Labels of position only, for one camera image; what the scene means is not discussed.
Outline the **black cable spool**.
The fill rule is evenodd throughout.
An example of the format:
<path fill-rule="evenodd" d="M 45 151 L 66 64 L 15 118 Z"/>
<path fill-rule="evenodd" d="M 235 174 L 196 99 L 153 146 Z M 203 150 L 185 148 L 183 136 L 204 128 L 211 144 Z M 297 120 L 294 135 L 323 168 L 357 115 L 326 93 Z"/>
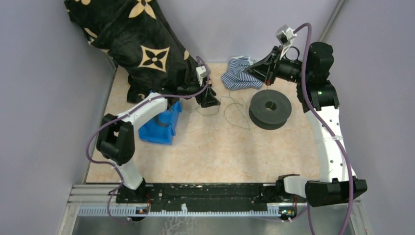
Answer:
<path fill-rule="evenodd" d="M 288 97 L 276 90 L 261 90 L 253 95 L 249 117 L 259 128 L 276 130 L 285 125 L 292 112 Z"/>

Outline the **blue plastic bin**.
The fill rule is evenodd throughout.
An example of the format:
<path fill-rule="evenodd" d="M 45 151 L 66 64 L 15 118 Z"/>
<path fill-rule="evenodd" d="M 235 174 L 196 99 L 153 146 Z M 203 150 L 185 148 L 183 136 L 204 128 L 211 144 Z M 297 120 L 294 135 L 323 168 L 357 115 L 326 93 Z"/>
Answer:
<path fill-rule="evenodd" d="M 153 117 L 138 130 L 141 141 L 172 145 L 180 113 L 183 111 L 179 98 L 170 98 L 168 108 Z"/>

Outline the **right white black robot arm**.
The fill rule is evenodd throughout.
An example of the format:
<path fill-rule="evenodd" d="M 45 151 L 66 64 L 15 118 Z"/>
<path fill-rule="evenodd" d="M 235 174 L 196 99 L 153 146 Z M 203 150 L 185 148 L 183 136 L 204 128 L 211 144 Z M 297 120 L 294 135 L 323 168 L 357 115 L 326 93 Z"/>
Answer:
<path fill-rule="evenodd" d="M 303 59 L 289 59 L 285 53 L 283 46 L 274 47 L 264 59 L 247 67 L 246 73 L 266 85 L 278 78 L 296 84 L 298 100 L 312 127 L 320 172 L 317 180 L 297 174 L 282 176 L 276 197 L 288 202 L 298 195 L 312 207 L 350 203 L 365 193 L 368 185 L 357 177 L 344 147 L 340 102 L 328 79 L 334 63 L 333 47 L 314 42 L 306 47 Z"/>

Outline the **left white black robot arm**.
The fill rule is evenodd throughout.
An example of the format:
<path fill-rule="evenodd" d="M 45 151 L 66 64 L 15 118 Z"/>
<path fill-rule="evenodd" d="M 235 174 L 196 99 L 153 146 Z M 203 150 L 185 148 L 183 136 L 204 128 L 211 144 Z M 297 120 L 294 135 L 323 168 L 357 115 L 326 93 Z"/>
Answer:
<path fill-rule="evenodd" d="M 144 124 L 167 111 L 170 100 L 202 98 L 208 95 L 210 88 L 209 72 L 198 71 L 192 88 L 151 92 L 132 108 L 118 115 L 106 114 L 103 117 L 101 126 L 93 134 L 97 138 L 96 149 L 105 158 L 103 163 L 116 170 L 120 184 L 128 189 L 127 195 L 134 202 L 142 202 L 147 195 L 145 179 L 132 159 L 136 149 L 135 134 Z"/>

